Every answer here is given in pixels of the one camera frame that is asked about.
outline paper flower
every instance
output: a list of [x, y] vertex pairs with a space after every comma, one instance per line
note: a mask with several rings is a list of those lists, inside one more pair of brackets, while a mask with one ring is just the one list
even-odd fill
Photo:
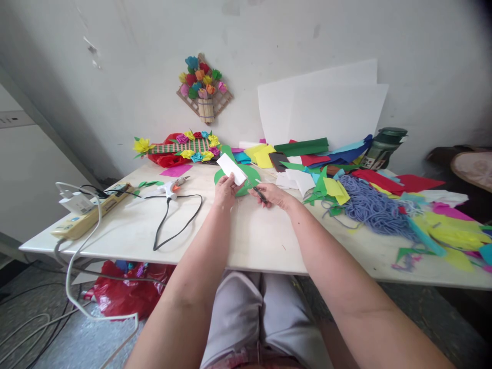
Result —
[[193, 68], [193, 69], [198, 69], [198, 59], [195, 58], [194, 56], [188, 56], [185, 59], [186, 64], [188, 64], [188, 67]]
[[203, 83], [204, 83], [205, 85], [209, 85], [209, 84], [211, 84], [211, 83], [212, 83], [212, 77], [210, 77], [210, 76], [205, 76], [205, 77], [203, 77]]
[[217, 87], [218, 87], [220, 92], [222, 92], [222, 93], [227, 92], [227, 85], [224, 82], [220, 81], [219, 85]]
[[186, 75], [186, 83], [188, 84], [188, 86], [192, 87], [193, 86], [193, 83], [196, 82], [196, 75], [194, 74], [187, 74]]
[[195, 152], [193, 150], [183, 150], [181, 152], [181, 156], [185, 159], [191, 159], [191, 156], [194, 154]]
[[193, 132], [192, 131], [185, 132], [184, 135], [187, 138], [189, 138], [191, 141], [194, 141], [195, 140], [195, 136], [193, 136]]
[[193, 83], [193, 86], [191, 88], [193, 90], [195, 90], [196, 92], [198, 92], [198, 90], [202, 88], [201, 82], [195, 82], [195, 83]]
[[215, 156], [211, 151], [202, 151], [201, 155], [202, 155], [201, 161], [209, 161]]
[[212, 85], [207, 85], [207, 92], [209, 93], [209, 95], [213, 95], [215, 93], [215, 87], [213, 87]]
[[207, 93], [207, 90], [206, 89], [199, 89], [198, 90], [198, 96], [202, 99], [207, 99], [209, 98], [209, 95]]
[[220, 73], [217, 69], [212, 71], [212, 77], [214, 80], [220, 80], [222, 78], [222, 73]]
[[203, 70], [205, 74], [208, 74], [210, 67], [206, 63], [200, 63], [200, 69]]
[[178, 141], [180, 144], [186, 144], [190, 139], [187, 138], [185, 135], [182, 133], [180, 135], [177, 135], [176, 141]]
[[190, 87], [188, 87], [188, 85], [182, 85], [181, 86], [181, 95], [183, 95], [184, 97], [187, 97], [189, 90], [190, 90]]
[[189, 92], [188, 92], [188, 97], [191, 99], [191, 100], [194, 100], [198, 97], [198, 92], [196, 92], [195, 90], [193, 89], [190, 89]]
[[193, 162], [202, 161], [203, 155], [201, 153], [194, 153], [191, 156], [191, 159], [193, 160]]
[[153, 149], [155, 147], [155, 144], [150, 144], [150, 140], [146, 140], [141, 138], [138, 141], [135, 141], [135, 144], [133, 146], [133, 149], [135, 151], [138, 151], [139, 153], [144, 153], [149, 151], [150, 149]]
[[203, 72], [201, 69], [198, 69], [196, 72], [195, 72], [195, 75], [196, 75], [196, 79], [197, 80], [202, 80], [203, 77], [205, 77], [205, 72]]
[[210, 148], [210, 152], [211, 152], [212, 154], [214, 154], [214, 156], [217, 156], [217, 155], [219, 155], [219, 154], [220, 154], [220, 150], [219, 150], [216, 146], [211, 147], [211, 148]]
[[181, 83], [186, 83], [186, 73], [182, 72], [178, 78]]
[[214, 146], [217, 146], [220, 144], [219, 142], [219, 138], [217, 136], [214, 136], [214, 135], [209, 135], [209, 146], [210, 147], [214, 147]]

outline wall outlet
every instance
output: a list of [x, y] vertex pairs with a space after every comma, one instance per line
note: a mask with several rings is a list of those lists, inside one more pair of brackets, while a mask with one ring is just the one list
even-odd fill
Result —
[[0, 112], [0, 129], [34, 125], [34, 121], [24, 110]]

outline person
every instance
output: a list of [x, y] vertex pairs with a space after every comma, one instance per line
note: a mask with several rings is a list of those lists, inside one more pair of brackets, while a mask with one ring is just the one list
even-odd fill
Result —
[[[230, 212], [241, 187], [233, 174], [217, 183], [212, 208], [143, 328], [127, 369], [333, 367], [293, 277], [224, 271]], [[359, 367], [454, 367], [302, 203], [273, 184], [257, 187], [268, 201], [265, 205], [250, 190], [259, 204], [289, 215], [306, 269]]]

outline gray pants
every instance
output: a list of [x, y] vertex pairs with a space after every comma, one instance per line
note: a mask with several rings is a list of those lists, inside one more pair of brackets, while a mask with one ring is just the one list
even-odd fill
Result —
[[333, 368], [294, 277], [225, 271], [215, 295], [201, 368], [246, 346], [294, 356], [308, 369]]

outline power strip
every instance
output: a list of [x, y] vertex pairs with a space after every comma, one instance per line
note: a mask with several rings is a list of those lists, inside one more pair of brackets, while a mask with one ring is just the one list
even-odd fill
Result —
[[[127, 182], [121, 182], [115, 184], [113, 187], [109, 188], [107, 191], [120, 190], [133, 192], [135, 189], [131, 184]], [[124, 192], [106, 192], [109, 195], [106, 199], [100, 199], [102, 216], [105, 216], [110, 210], [112, 210], [121, 200], [127, 197], [129, 194]], [[90, 230], [99, 219], [99, 214], [97, 213], [97, 200], [92, 198], [92, 203], [96, 206], [89, 210], [84, 215], [77, 215], [75, 213], [70, 213], [70, 219], [58, 224], [51, 234], [57, 238], [64, 238], [70, 240], [76, 240], [81, 238], [88, 230]]]

